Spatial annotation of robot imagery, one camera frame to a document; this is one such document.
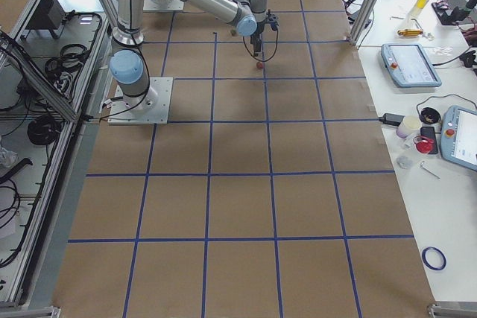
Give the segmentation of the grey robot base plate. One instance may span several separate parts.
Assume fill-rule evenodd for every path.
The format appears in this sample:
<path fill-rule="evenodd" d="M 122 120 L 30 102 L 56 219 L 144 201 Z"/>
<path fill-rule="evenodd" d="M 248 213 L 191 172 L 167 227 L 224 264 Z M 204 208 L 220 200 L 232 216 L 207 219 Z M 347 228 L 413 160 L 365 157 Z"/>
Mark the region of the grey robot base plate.
<path fill-rule="evenodd" d="M 112 125 L 167 124 L 171 93 L 172 77 L 152 77 L 150 88 L 144 100 L 126 97 L 126 101 L 114 101 L 107 118 Z"/>

